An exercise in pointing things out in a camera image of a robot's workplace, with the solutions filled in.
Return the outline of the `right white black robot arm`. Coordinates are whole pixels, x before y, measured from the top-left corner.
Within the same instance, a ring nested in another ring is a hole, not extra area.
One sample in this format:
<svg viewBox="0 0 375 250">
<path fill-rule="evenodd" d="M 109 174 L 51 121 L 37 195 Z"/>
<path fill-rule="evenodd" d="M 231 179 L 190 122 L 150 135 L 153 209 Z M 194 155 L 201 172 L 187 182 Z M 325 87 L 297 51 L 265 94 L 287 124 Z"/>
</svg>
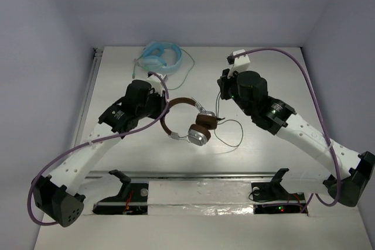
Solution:
<svg viewBox="0 0 375 250">
<path fill-rule="evenodd" d="M 334 140 L 327 142 L 290 105 L 269 96 L 267 81 L 255 71 L 225 69 L 217 83 L 223 100 L 233 100 L 259 128 L 293 144 L 326 169 L 309 176 L 279 169 L 269 187 L 275 198 L 307 192 L 329 195 L 347 207 L 357 205 L 372 176 L 372 153 L 358 153 Z"/>
</svg>

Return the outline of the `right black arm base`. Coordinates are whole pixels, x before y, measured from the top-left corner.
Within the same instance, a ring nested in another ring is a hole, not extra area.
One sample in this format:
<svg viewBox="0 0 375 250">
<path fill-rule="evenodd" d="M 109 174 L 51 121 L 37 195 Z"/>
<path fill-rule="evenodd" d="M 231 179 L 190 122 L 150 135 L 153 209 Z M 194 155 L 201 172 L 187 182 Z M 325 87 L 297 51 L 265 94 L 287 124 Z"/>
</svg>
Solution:
<svg viewBox="0 0 375 250">
<path fill-rule="evenodd" d="M 255 215 L 308 213 L 304 194 L 288 193 L 281 186 L 282 178 L 288 171 L 288 168 L 279 169 L 270 181 L 251 184 L 248 199 L 255 204 Z"/>
</svg>

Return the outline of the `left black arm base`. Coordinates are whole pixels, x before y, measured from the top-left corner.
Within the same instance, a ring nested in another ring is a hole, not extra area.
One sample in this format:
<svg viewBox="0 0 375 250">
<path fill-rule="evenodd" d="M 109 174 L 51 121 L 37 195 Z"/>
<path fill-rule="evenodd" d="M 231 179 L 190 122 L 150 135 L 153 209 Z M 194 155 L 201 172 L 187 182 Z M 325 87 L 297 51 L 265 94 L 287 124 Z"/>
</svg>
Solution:
<svg viewBox="0 0 375 250">
<path fill-rule="evenodd" d="M 96 215 L 147 215 L 149 183 L 135 182 L 118 170 L 109 171 L 115 184 L 120 184 L 112 196 L 103 196 L 93 205 Z"/>
</svg>

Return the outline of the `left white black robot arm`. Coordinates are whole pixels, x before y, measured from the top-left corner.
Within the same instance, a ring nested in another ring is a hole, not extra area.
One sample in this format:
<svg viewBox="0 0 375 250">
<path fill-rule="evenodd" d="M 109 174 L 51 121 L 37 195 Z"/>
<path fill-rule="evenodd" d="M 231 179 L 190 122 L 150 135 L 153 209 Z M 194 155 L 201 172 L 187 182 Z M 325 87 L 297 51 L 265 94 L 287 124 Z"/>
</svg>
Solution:
<svg viewBox="0 0 375 250">
<path fill-rule="evenodd" d="M 126 136 L 156 124 L 168 105 L 163 75 L 150 73 L 145 80 L 133 80 L 125 95 L 100 115 L 85 142 L 57 156 L 32 180 L 26 203 L 32 222 L 72 225 L 84 211 L 84 180 L 92 168 Z"/>
</svg>

